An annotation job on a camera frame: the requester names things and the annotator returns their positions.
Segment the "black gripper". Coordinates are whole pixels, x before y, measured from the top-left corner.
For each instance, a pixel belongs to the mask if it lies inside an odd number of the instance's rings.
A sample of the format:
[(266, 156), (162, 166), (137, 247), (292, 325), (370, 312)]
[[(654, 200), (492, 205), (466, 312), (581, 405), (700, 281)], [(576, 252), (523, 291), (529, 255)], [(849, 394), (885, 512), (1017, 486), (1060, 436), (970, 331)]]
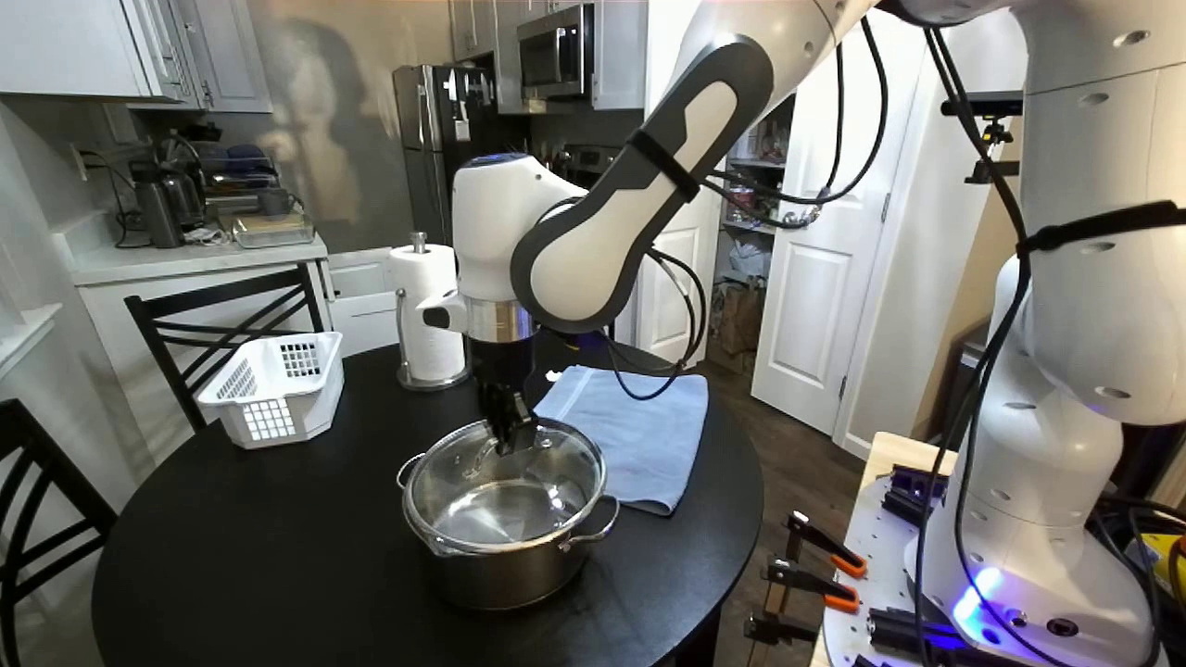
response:
[(501, 447), (518, 447), (535, 436), (535, 345), (529, 342), (476, 342), (471, 345), (478, 412)]

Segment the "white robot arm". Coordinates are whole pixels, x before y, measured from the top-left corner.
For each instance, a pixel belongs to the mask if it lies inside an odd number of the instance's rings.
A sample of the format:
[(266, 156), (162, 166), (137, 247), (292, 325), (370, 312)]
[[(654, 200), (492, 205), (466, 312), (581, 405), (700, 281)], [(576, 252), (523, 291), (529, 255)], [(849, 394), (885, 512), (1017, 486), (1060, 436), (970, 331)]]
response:
[(447, 303), (478, 342), (503, 303), (562, 334), (611, 324), (728, 145), (868, 10), (922, 32), (1000, 16), (997, 57), (1024, 82), (997, 342), (912, 582), (975, 641), (1120, 659), (1154, 639), (1154, 606), (1087, 512), (1131, 426), (1186, 418), (1186, 0), (700, 0), (667, 92), (597, 184), (529, 156), (461, 170)]

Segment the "robot base platform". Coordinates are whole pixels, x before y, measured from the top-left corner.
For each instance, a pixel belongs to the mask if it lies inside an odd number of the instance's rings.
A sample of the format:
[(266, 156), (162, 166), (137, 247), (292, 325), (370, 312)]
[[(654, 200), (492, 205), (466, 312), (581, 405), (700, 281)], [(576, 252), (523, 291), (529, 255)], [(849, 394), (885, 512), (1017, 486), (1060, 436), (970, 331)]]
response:
[(914, 564), (918, 526), (885, 496), (897, 467), (927, 473), (933, 457), (922, 440), (875, 436), (844, 531), (864, 572), (833, 575), (856, 606), (824, 613), (821, 656), (833, 667), (861, 656), (910, 667), (922, 631), (933, 659), (975, 667), (1169, 667), (1141, 582), (1087, 531), (1049, 535), (969, 505), (960, 551), (933, 535), (929, 564)]

